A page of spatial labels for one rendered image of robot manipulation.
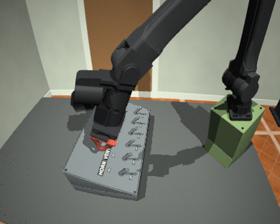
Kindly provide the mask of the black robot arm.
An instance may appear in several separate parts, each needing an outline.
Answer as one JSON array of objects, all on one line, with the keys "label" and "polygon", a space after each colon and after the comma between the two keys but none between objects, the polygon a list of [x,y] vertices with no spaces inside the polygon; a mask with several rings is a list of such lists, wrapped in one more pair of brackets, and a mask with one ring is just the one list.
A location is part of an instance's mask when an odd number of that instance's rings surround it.
[{"label": "black robot arm", "polygon": [[[115,111],[124,110],[138,81],[153,67],[153,61],[210,1],[166,0],[113,51],[112,70],[77,71],[70,102],[75,112],[91,111],[96,106],[93,122],[107,127],[111,111],[103,101]],[[227,95],[231,121],[253,118],[251,99],[258,91],[260,78],[256,73],[258,56],[275,1],[249,0],[238,53],[222,76],[225,89],[233,92],[231,97]]]}]

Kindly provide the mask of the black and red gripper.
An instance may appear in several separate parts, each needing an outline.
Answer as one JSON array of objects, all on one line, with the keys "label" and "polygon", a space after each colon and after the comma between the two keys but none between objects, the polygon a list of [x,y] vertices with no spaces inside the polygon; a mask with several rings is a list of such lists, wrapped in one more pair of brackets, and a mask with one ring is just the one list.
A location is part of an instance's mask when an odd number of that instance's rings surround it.
[{"label": "black and red gripper", "polygon": [[[115,111],[114,109],[109,108],[104,102],[103,105],[111,111],[108,125],[105,127],[98,123],[94,123],[90,133],[90,138],[95,143],[99,151],[105,151],[116,145],[119,132],[121,131],[121,127],[126,116],[126,108],[122,111]],[[106,143],[106,145],[101,147],[99,141]]]}]

